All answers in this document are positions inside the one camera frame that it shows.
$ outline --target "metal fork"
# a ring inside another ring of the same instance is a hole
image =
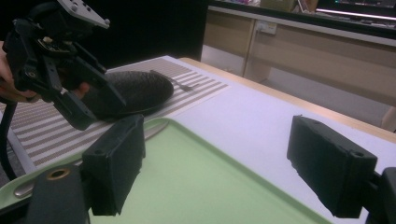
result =
[[[161,73],[159,73],[159,72],[157,72],[155,70],[149,70],[149,71],[152,74],[156,74],[156,75],[159,75],[159,76],[162,76],[162,77],[166,77],[169,81],[171,81],[171,82],[175,83],[176,85],[178,85],[180,87],[180,89],[183,90],[183,91],[193,91],[193,88],[199,85],[198,83],[193,85],[193,86],[183,85],[183,84],[179,83],[178,81],[172,79],[171,77],[168,77],[168,76],[166,76],[164,74],[161,74]]]

